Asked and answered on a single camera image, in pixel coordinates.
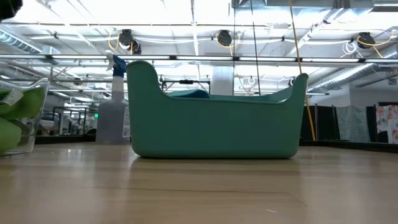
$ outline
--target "spray bottle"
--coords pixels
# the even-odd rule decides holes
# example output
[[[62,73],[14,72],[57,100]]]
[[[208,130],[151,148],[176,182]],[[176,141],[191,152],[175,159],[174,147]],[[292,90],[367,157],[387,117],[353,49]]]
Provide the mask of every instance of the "spray bottle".
[[[108,70],[113,68],[112,96],[98,107],[96,142],[101,144],[129,144],[129,104],[124,99],[126,62],[113,54],[106,55]]]

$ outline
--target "green object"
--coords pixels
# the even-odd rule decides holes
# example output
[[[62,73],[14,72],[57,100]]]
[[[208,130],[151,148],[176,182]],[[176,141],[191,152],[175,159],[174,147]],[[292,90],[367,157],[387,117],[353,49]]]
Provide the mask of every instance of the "green object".
[[[202,98],[202,99],[210,99],[210,95],[205,90],[183,90],[183,91],[174,91],[168,93],[167,95],[172,97],[184,97],[184,98]]]
[[[0,92],[0,100],[10,91]],[[0,117],[4,119],[33,118],[40,113],[45,90],[43,87],[33,88],[23,92],[24,96],[14,105],[0,104]]]
[[[153,66],[127,66],[134,152],[153,158],[270,159],[297,153],[307,74],[267,96],[177,98],[162,92]]]
[[[0,153],[14,149],[21,140],[21,129],[0,118]]]
[[[10,92],[10,90],[1,90],[0,100]],[[0,103],[0,153],[14,149],[18,145],[21,140],[21,128],[13,124],[17,121],[11,120],[36,117],[42,108],[45,88],[33,88],[23,91],[23,94],[24,96],[12,106]]]

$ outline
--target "clear plastic container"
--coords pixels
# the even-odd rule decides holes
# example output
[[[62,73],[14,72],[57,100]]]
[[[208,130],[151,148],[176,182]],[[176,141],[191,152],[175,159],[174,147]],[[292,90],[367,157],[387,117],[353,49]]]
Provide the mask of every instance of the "clear plastic container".
[[[0,156],[32,152],[48,87],[47,78],[31,85],[0,80]],[[23,94],[12,106],[5,104],[10,92]]]

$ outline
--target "ceiling light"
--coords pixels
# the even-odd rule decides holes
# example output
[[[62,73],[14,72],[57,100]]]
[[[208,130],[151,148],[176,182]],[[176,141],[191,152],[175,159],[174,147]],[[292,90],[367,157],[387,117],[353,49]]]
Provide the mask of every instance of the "ceiling light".
[[[87,93],[109,93],[112,92],[112,90],[83,90],[83,92]]]
[[[358,62],[357,58],[303,58],[303,62]]]
[[[384,7],[387,7],[387,6],[392,6],[392,7],[396,7],[396,6],[398,6],[398,4],[396,4],[396,3],[386,3],[386,4],[375,4],[374,6],[384,6]]]
[[[90,98],[86,98],[86,97],[74,97],[74,99],[80,100],[80,101],[84,101],[84,102],[91,102],[91,101],[94,101],[94,100],[92,100],[92,99],[90,99]]]
[[[177,60],[232,60],[232,57],[177,56]]]
[[[0,55],[5,59],[46,59],[44,55]]]
[[[168,60],[169,56],[121,55],[123,60]]]
[[[106,55],[53,55],[54,59],[106,60]]]
[[[49,90],[49,91],[53,91],[53,92],[77,92],[79,90]]]
[[[66,95],[66,94],[64,94],[64,93],[57,93],[57,92],[55,92],[55,94],[57,94],[58,96],[69,97],[68,95]]]
[[[398,59],[366,59],[365,62],[367,63],[398,63]]]
[[[325,95],[329,95],[329,93],[307,93],[307,95],[310,95],[310,96],[317,96],[317,95],[325,96]]]
[[[291,57],[240,57],[240,61],[262,61],[262,62],[295,62],[296,58]]]

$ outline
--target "table surface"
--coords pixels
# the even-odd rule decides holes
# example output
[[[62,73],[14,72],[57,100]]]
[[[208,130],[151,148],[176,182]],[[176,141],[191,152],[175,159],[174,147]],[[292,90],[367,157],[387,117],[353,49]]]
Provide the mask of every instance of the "table surface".
[[[397,223],[398,154],[301,147],[286,160],[155,160],[130,146],[0,159],[0,223]]]

